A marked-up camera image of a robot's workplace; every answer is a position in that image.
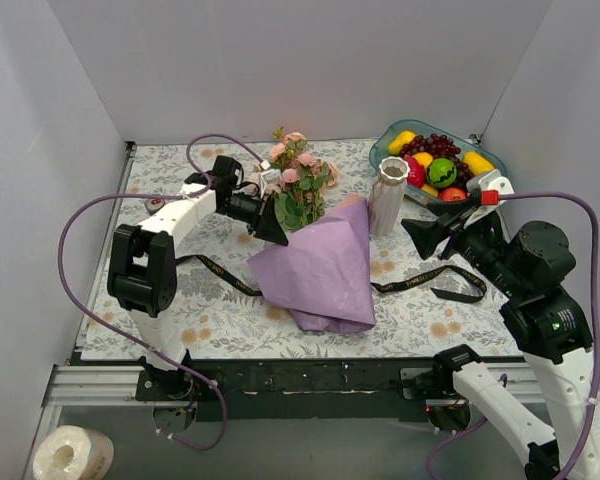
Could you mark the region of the teal plastic fruit basket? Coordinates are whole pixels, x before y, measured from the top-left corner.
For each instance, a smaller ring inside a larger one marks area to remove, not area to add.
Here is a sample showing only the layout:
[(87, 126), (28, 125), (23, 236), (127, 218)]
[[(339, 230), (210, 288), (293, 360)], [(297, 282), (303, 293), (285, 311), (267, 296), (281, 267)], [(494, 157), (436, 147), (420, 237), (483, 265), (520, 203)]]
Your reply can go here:
[(492, 170), (508, 175), (494, 154), (414, 119), (392, 124), (371, 147), (369, 161), (375, 170), (388, 157), (399, 158), (408, 165), (411, 172), (406, 196), (422, 206), (466, 198), (468, 182)]

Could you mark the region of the yellow mango left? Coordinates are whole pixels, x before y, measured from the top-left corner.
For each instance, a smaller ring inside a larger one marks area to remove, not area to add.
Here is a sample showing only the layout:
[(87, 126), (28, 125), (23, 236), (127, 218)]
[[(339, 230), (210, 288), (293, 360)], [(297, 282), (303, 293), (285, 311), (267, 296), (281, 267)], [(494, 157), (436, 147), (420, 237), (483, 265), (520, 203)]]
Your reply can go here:
[(410, 130), (405, 130), (399, 133), (396, 138), (389, 144), (388, 153), (390, 156), (401, 156), (401, 151), (405, 145), (408, 145), (416, 134)]

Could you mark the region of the yellow lemon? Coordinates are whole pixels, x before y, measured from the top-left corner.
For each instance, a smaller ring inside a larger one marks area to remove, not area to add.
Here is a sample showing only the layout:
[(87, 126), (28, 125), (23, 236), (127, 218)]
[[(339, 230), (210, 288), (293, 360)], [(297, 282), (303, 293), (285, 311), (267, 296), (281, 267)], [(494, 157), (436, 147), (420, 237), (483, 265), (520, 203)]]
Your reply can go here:
[(434, 158), (428, 152), (419, 152), (413, 155), (413, 158), (424, 168), (427, 169)]

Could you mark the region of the black ribbon with gold text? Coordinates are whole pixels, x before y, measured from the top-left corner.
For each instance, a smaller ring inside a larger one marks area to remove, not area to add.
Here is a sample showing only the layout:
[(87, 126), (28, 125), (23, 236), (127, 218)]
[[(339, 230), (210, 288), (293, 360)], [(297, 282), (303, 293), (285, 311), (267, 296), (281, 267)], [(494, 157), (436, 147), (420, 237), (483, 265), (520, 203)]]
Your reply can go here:
[[(186, 255), (186, 256), (177, 258), (176, 265), (180, 266), (180, 265), (184, 264), (185, 262), (188, 262), (193, 259), (196, 259), (199, 262), (201, 262), (215, 276), (217, 276), (218, 278), (220, 278), (221, 280), (223, 280), (224, 282), (226, 282), (227, 284), (229, 284), (231, 287), (238, 290), (239, 292), (241, 292), (249, 297), (262, 297), (263, 296), (263, 293), (260, 290), (257, 290), (257, 289), (254, 289), (254, 288), (248, 286), (247, 284), (242, 282), (236, 276), (234, 276), (233, 274), (228, 272), (226, 269), (224, 269), (222, 266), (220, 266), (219, 264), (217, 264), (216, 262), (214, 262), (207, 256)], [(463, 294), (460, 292), (453, 292), (453, 291), (448, 291), (448, 290), (443, 290), (443, 289), (432, 287), (431, 292), (437, 298), (442, 299), (442, 300), (447, 300), (447, 301), (463, 303), (463, 304), (473, 304), (473, 303), (477, 303), (477, 302), (481, 301), (484, 298), (484, 296), (486, 295), (488, 287), (484, 280), (482, 280), (475, 274), (473, 274), (465, 269), (462, 269), (461, 267), (458, 267), (456, 265), (451, 265), (451, 264), (442, 265), (433, 270), (420, 273), (419, 275), (416, 275), (414, 277), (411, 277), (411, 278), (403, 280), (403, 281), (391, 282), (391, 283), (387, 283), (387, 284), (378, 284), (375, 282), (371, 282), (370, 285), (380, 294), (405, 292), (405, 291), (414, 289), (418, 286), (424, 285), (424, 284), (434, 280), (435, 278), (437, 278), (438, 276), (440, 276), (442, 273), (444, 273), (446, 271), (450, 271), (450, 272), (462, 277), (473, 289), (475, 289), (477, 291), (477, 294), (469, 295), (469, 294)]]

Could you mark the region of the yellow fruit piece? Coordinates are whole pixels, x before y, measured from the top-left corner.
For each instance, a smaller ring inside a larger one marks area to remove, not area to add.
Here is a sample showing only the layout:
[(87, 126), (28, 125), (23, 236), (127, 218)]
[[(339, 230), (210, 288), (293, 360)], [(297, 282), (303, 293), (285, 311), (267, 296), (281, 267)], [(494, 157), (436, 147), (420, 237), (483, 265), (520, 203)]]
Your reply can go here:
[(421, 190), (434, 197), (437, 197), (439, 195), (438, 190), (428, 184), (424, 184), (421, 187)]

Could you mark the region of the aluminium frame rail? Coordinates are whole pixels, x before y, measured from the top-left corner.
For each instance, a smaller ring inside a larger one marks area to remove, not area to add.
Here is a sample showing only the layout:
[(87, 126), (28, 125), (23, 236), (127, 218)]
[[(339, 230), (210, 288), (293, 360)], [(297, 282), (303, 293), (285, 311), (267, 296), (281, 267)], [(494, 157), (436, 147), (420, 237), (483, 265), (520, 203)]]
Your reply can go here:
[(59, 366), (51, 373), (45, 406), (125, 406), (134, 404), (138, 366)]

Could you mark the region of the yellow mango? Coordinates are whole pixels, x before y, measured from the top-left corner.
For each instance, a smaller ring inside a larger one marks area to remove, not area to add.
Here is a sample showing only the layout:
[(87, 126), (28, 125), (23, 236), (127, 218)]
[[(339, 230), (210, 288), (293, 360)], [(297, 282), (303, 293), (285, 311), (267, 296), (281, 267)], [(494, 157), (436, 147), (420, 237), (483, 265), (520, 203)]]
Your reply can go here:
[(475, 176), (495, 169), (494, 165), (489, 160), (475, 151), (466, 152), (463, 156), (463, 162)]
[(408, 145), (416, 134), (410, 130), (405, 130), (399, 133), (396, 138), (389, 144), (388, 153), (390, 156), (401, 156), (401, 151), (405, 145)]

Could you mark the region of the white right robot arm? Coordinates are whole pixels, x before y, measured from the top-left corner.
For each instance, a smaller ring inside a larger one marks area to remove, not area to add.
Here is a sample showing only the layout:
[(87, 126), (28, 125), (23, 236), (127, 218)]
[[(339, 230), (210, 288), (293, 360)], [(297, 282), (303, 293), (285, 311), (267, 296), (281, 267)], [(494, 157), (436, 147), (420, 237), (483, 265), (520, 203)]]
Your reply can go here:
[(514, 449), (526, 478), (600, 479), (600, 395), (590, 393), (594, 339), (583, 309), (561, 285), (576, 265), (564, 232), (530, 221), (507, 241), (495, 213), (474, 224), (450, 214), (401, 224), (422, 258), (444, 242), (443, 257), (461, 255), (506, 296), (500, 314), (551, 422), (536, 418), (467, 345), (435, 355), (434, 389), (473, 403)]

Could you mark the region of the white toilet paper roll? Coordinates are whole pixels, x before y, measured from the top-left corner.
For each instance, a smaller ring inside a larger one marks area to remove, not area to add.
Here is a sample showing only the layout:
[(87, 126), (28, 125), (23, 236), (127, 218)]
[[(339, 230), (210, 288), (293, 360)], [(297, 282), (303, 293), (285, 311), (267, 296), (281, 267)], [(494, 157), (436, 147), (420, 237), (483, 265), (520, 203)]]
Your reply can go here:
[(58, 427), (33, 458), (35, 479), (100, 480), (109, 471), (114, 444), (105, 434), (73, 425)]

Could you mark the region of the purple wrapping paper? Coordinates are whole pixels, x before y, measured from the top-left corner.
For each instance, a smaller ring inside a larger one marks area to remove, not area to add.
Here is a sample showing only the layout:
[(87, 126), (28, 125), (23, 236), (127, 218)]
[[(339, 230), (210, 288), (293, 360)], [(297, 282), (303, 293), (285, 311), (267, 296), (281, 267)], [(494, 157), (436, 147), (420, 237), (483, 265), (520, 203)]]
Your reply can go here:
[(265, 300), (288, 309), (303, 331), (353, 334), (376, 324), (368, 207), (359, 195), (247, 263)]

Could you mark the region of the yellow mango right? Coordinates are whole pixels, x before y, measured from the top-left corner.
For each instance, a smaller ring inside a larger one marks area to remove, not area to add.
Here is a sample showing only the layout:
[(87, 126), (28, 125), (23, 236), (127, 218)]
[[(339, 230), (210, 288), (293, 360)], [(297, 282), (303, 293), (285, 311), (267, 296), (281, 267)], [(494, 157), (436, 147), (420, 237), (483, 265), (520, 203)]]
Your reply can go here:
[(495, 169), (494, 165), (489, 160), (475, 151), (466, 152), (463, 156), (463, 162), (475, 176)]

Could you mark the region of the pink artificial flower bouquet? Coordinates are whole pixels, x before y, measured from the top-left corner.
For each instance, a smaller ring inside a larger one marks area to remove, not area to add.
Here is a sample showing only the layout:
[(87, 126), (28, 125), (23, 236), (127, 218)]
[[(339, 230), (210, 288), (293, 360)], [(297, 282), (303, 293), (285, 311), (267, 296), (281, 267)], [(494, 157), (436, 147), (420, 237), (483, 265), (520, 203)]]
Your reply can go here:
[[(280, 225), (295, 232), (324, 216), (324, 194), (337, 185), (338, 171), (333, 163), (308, 152), (308, 141), (302, 133), (285, 133), (280, 127), (274, 131), (274, 138), (277, 143), (266, 161), (281, 170), (282, 184), (279, 191), (260, 196), (275, 202)], [(258, 165), (247, 181), (258, 185), (259, 172)]]

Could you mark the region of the red apple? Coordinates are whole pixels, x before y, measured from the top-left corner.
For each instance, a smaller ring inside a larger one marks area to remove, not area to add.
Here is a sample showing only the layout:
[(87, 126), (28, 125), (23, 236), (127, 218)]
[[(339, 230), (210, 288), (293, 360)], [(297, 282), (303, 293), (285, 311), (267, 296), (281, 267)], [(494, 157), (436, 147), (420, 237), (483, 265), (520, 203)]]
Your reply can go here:
[(438, 199), (444, 202), (464, 201), (467, 198), (467, 191), (460, 187), (448, 187), (438, 194)]

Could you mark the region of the dark red grape bunch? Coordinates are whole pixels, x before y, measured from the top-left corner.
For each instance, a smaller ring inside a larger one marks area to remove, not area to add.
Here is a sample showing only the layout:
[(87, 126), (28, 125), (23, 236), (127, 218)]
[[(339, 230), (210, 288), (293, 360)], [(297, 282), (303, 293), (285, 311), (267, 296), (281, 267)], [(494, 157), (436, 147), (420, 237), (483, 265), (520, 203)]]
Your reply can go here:
[(413, 156), (419, 152), (428, 152), (434, 159), (447, 158), (455, 163), (457, 178), (449, 187), (465, 188), (468, 181), (474, 177), (467, 165), (460, 159), (461, 149), (446, 135), (430, 134), (428, 137), (416, 135), (408, 145), (403, 147), (401, 157), (404, 159), (405, 156)]

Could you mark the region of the green round fruit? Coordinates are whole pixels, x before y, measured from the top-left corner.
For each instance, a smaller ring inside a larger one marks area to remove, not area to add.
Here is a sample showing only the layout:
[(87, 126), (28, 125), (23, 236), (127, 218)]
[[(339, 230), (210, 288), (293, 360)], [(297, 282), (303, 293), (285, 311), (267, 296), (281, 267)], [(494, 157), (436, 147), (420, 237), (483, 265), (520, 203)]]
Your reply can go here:
[(436, 189), (447, 188), (456, 181), (457, 167), (452, 160), (436, 158), (427, 167), (426, 178), (428, 184)]

